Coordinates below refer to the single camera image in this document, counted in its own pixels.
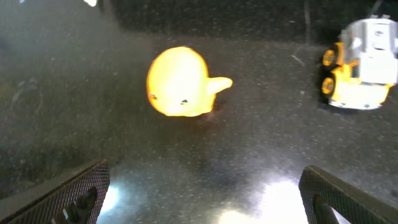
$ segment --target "rubber toy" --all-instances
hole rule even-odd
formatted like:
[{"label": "rubber toy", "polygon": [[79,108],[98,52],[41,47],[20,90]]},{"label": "rubber toy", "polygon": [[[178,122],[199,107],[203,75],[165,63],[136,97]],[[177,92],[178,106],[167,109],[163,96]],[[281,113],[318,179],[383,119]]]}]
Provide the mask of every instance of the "rubber toy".
[{"label": "rubber toy", "polygon": [[188,47],[162,52],[147,76],[149,101],[166,116],[208,113],[213,109],[216,93],[231,85],[229,78],[209,78],[205,60]]}]

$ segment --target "speckled black surface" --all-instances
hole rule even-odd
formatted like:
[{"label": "speckled black surface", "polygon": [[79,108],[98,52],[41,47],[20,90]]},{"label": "speckled black surface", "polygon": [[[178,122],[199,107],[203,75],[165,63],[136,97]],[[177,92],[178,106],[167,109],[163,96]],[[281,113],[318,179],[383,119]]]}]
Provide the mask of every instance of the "speckled black surface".
[{"label": "speckled black surface", "polygon": [[[318,97],[320,56],[374,1],[132,2],[0,3],[0,198],[105,158],[119,200],[99,223],[305,223],[307,164],[398,207],[397,90],[374,111]],[[150,63],[179,45],[234,80],[211,114],[147,102]]]}]

